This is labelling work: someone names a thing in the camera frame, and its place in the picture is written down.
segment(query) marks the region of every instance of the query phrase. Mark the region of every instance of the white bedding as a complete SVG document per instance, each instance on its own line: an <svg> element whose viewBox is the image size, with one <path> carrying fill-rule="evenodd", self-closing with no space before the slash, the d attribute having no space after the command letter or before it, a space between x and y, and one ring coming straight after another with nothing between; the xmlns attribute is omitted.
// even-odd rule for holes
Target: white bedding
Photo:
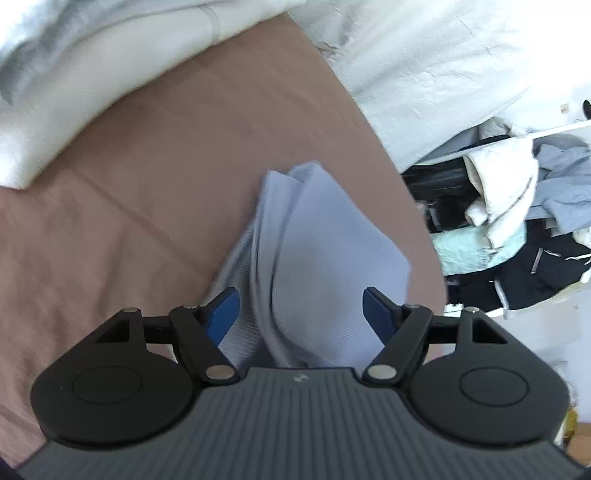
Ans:
<svg viewBox="0 0 591 480"><path fill-rule="evenodd" d="M308 0L291 16L402 172L532 84L529 1Z"/></svg>
<svg viewBox="0 0 591 480"><path fill-rule="evenodd" d="M0 109L0 186L25 189L94 117L183 60L303 0L228 0L136 18L74 45Z"/></svg>

